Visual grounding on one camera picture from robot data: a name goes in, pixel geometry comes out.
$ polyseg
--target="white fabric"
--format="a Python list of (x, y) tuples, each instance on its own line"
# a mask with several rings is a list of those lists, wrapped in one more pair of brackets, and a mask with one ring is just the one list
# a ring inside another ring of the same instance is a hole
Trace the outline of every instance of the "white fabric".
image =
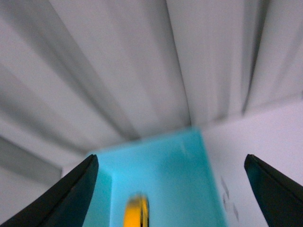
[(0, 136), (57, 166), (303, 85), (302, 1), (0, 3)]

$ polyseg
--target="yellow spool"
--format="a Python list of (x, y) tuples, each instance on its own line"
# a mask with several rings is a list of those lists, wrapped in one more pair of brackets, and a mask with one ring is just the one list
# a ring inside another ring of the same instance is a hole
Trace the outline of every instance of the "yellow spool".
[(131, 198), (126, 206), (124, 215), (124, 227), (148, 227), (147, 198), (137, 195)]

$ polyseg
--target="cyan box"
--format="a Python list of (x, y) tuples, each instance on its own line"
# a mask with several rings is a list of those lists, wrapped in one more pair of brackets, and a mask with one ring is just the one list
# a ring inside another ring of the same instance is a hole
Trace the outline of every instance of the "cyan box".
[(99, 170), (84, 227), (122, 227), (128, 199), (149, 200), (150, 227), (225, 227), (198, 129), (93, 152)]

